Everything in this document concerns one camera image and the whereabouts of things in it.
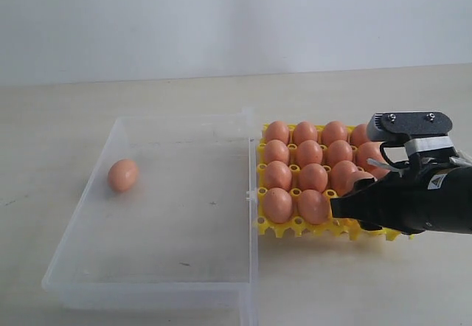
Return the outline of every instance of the egg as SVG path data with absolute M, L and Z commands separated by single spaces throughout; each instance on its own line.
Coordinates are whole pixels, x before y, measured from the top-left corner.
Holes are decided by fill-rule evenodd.
M 347 135 L 347 127 L 342 122 L 332 121 L 323 128 L 322 143 L 329 147 L 336 140 L 347 141 Z
M 305 140 L 296 149 L 296 163 L 301 167 L 308 164 L 321 164 L 323 160 L 323 150 L 314 140 Z
M 327 186 L 327 172 L 320 164 L 308 164 L 298 174 L 298 184 L 301 190 L 316 190 L 323 192 Z
M 385 162 L 381 154 L 380 146 L 381 146 L 381 143 L 379 142 L 367 142 L 367 143 L 362 144 L 358 148 L 357 154 L 355 155 L 355 160 L 356 160 L 357 165 L 359 165 L 360 167 L 363 167 L 364 170 L 370 172 L 374 170 L 376 166 L 367 164 L 368 158 L 372 158 L 380 162 Z
M 365 123 L 356 126 L 351 132 L 351 137 L 349 139 L 350 143 L 356 147 L 360 147 L 364 143 L 370 142 L 369 137 L 367 136 L 367 125 Z
M 376 169 L 370 171 L 370 173 L 373 174 L 377 180 L 380 180 L 389 172 L 390 170 L 383 169 L 382 167 L 377 167 Z
M 354 183 L 365 178 L 375 179 L 375 177 L 371 173 L 366 173 L 365 171 L 356 171 L 354 173 L 349 174 L 346 180 L 346 187 L 343 195 L 349 193 L 354 188 Z
M 290 139 L 290 130 L 288 126 L 282 121 L 275 121 L 268 125 L 264 133 L 265 142 L 268 143 L 271 140 L 278 139 L 285 145 L 288 144 Z
M 269 162 L 283 162 L 288 164 L 290 160 L 290 151 L 283 142 L 278 139 L 271 140 L 264 147 L 264 161 Z
M 130 159 L 119 160 L 108 171 L 108 185 L 115 192 L 124 192 L 132 188 L 138 175 L 136 162 Z
M 314 140 L 316 142 L 318 140 L 318 131 L 312 123 L 300 122 L 292 133 L 292 142 L 300 145 L 305 140 Z
M 335 140 L 326 151 L 326 163 L 333 167 L 343 160 L 353 160 L 353 149 L 345 140 Z
M 331 187 L 338 193 L 343 195 L 346 190 L 347 177 L 356 171 L 359 171 L 357 166 L 353 162 L 343 160 L 338 164 L 334 165 L 331 169 Z
M 264 186 L 279 187 L 289 191 L 292 185 L 292 172 L 283 162 L 269 162 L 264 170 Z
M 298 213 L 310 224 L 322 224 L 329 218 L 330 203 L 318 191 L 305 190 L 297 201 Z
M 271 188 L 263 197 L 263 212 L 274 223 L 286 223 L 294 213 L 292 197 L 282 188 Z

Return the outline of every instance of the table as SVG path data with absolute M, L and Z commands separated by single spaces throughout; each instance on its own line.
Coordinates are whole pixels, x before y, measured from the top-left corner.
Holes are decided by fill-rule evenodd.
M 0 325 L 231 325 L 237 316 L 226 311 L 201 320 L 68 311 L 41 278 L 116 117 L 236 113 L 268 101 L 309 101 L 313 115 L 358 122 L 376 111 L 443 111 L 454 144 L 472 153 L 470 64 L 0 88 Z M 470 236 L 439 233 L 394 243 L 261 237 L 260 325 L 467 325 L 470 246 Z

